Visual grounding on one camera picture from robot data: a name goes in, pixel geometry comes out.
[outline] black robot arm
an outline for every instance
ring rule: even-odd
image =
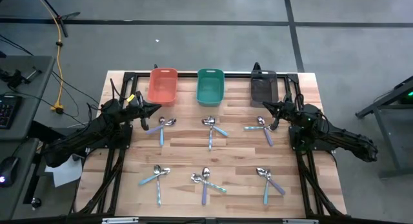
[[[142,128],[148,130],[146,119],[161,108],[161,105],[147,103],[139,91],[128,101],[126,108],[122,108],[117,99],[107,101],[101,107],[101,115],[89,122],[84,129],[49,143],[43,152],[46,164],[49,167],[58,167],[72,154],[84,152],[86,147],[102,139],[105,139],[107,145],[119,141],[123,137],[120,124],[125,121],[140,118]]]
[[[297,110],[296,104],[290,99],[263,104],[274,117],[271,130],[278,127],[280,119],[292,123],[290,140],[295,150],[331,151],[339,147],[351,151],[363,161],[377,161],[378,150],[371,139],[333,126],[314,105],[306,104]]]

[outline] spoon handle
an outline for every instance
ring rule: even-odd
[[[163,128],[163,125],[160,125],[160,126],[158,126],[158,127],[152,128],[152,129],[146,131],[146,133],[147,133],[147,134],[151,134],[151,133],[155,132],[156,130],[159,130],[160,128]]]
[[[281,195],[285,195],[285,191],[284,191],[284,189],[283,188],[281,188],[281,186],[279,186],[279,184],[277,184],[276,182],[274,182],[271,178],[267,178],[268,179],[268,181],[272,184],[272,186],[274,186],[274,188],[276,188],[277,190],[278,190],[278,192],[281,194]]]
[[[264,129],[264,127],[244,127],[244,130],[261,130]]]
[[[272,142],[270,133],[268,133],[268,130],[267,130],[266,128],[264,128],[264,133],[265,133],[265,137],[267,137],[268,144],[269,144],[271,147],[274,146],[274,143]]]
[[[220,128],[218,128],[216,126],[212,126],[212,128],[216,129],[219,133],[221,133],[225,137],[228,137],[228,133],[226,133],[224,130],[221,130]]]
[[[141,180],[141,181],[139,182],[139,185],[144,185],[144,184],[148,183],[149,181],[157,178],[158,176],[159,176],[159,174],[156,174],[156,175],[153,175],[153,176],[151,176],[151,177],[149,177],[149,178],[143,179],[143,180]]]
[[[161,137],[159,143],[161,144],[161,147],[163,147],[163,128],[161,128]]]
[[[268,180],[265,182],[264,205],[268,205]]]
[[[161,184],[159,182],[159,177],[157,178],[157,181],[156,181],[156,187],[157,187],[157,205],[160,207],[161,206]]]
[[[227,192],[227,190],[226,190],[225,188],[221,188],[220,186],[214,185],[214,184],[211,183],[211,182],[207,182],[207,181],[206,181],[205,183],[206,183],[207,185],[213,187],[213,188],[216,188],[216,189],[220,190],[221,192]]]
[[[206,205],[207,204],[207,184],[204,183],[204,188],[202,191],[202,205]]]
[[[209,145],[208,145],[209,151],[212,150],[212,127],[209,129]]]

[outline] computer mouse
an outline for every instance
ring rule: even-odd
[[[10,156],[0,163],[0,187],[10,187],[15,181],[17,175],[18,157]]]

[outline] wooden table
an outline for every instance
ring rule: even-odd
[[[108,72],[101,103],[112,97],[109,79],[112,78],[120,90],[123,73]],[[298,75],[305,103],[322,108],[315,74]],[[134,132],[131,146],[126,152],[116,216],[305,217],[297,161],[288,140],[289,123],[280,122],[279,128],[271,133],[274,146],[269,147],[263,131],[243,130],[243,126],[256,125],[257,116],[263,116],[266,123],[272,122],[270,112],[265,108],[250,107],[249,79],[226,79],[225,98],[219,107],[199,106],[196,84],[196,78],[179,78],[175,106],[162,107],[151,117],[150,127],[158,126],[160,116],[177,119],[175,126],[165,127],[163,147],[159,146],[158,132],[145,134],[140,121],[137,119],[133,122]],[[284,83],[279,81],[278,87],[281,99],[285,95]],[[137,89],[146,99],[148,78],[140,78]],[[209,115],[216,117],[216,126],[229,134],[229,137],[223,137],[214,131],[211,152],[208,151],[209,128],[201,124],[201,119]],[[86,205],[102,183],[107,152],[105,149],[96,150],[87,159],[77,192],[77,209]],[[346,213],[332,156],[325,152],[314,152],[314,160],[320,187],[338,210]],[[155,164],[171,168],[169,175],[160,178],[162,207],[157,206],[155,180],[143,186],[137,185],[153,174]],[[202,184],[190,179],[191,173],[200,174],[203,167],[211,170],[210,182],[228,190],[222,194],[208,188],[205,206],[201,204]],[[256,174],[256,167],[271,169],[274,181],[287,194],[282,197],[274,187],[270,187],[268,205],[265,206],[265,180]],[[106,197],[106,207],[110,195],[111,192]],[[315,210],[312,189],[310,200]]]

